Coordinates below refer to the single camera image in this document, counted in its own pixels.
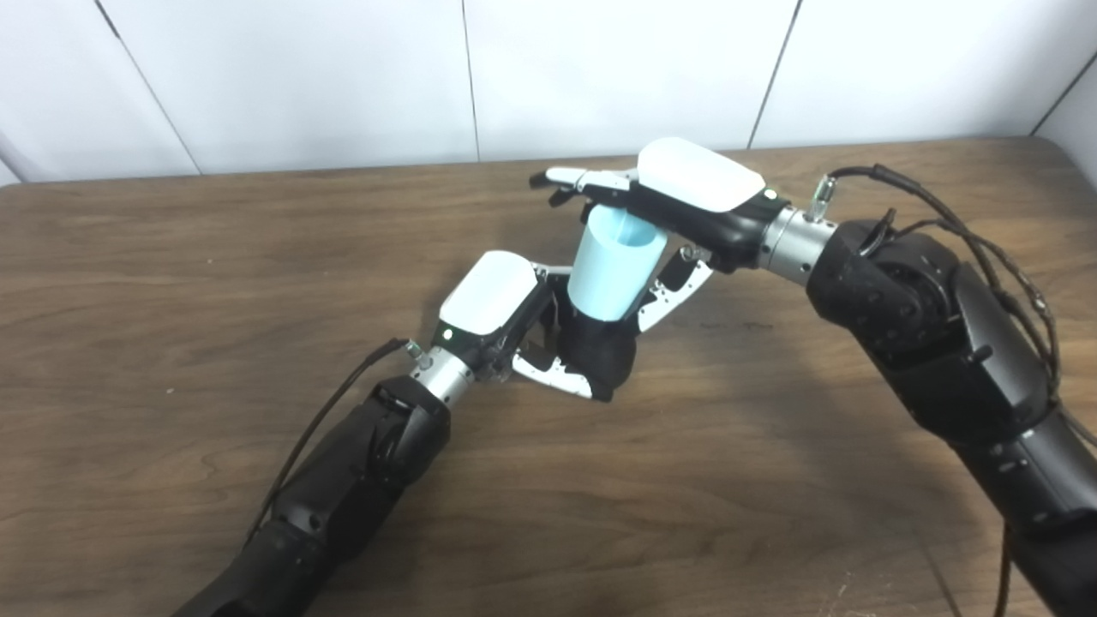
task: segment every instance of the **wood grain surface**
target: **wood grain surface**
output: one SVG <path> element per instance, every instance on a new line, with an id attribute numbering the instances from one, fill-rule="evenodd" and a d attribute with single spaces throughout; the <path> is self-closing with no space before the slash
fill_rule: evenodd
<path id="1" fill-rule="evenodd" d="M 936 191 L 1047 292 L 1064 397 L 1097 425 L 1097 195 L 1055 146 L 732 154 L 801 205 L 844 165 Z M 426 337 L 484 250 L 570 260 L 579 203 L 550 210 L 525 184 L 546 165 L 0 191 L 0 614 L 174 610 L 235 554 L 365 352 Z M 887 206 L 901 223 L 927 214 L 846 180 L 830 215 Z M 640 347 L 608 405 L 517 378 L 476 386 L 448 449 L 310 615 L 989 614 L 995 512 L 801 289 L 714 277 Z M 407 368 L 386 360 L 333 415 Z M 1014 597 L 1010 615 L 1047 615 L 1024 582 Z"/>

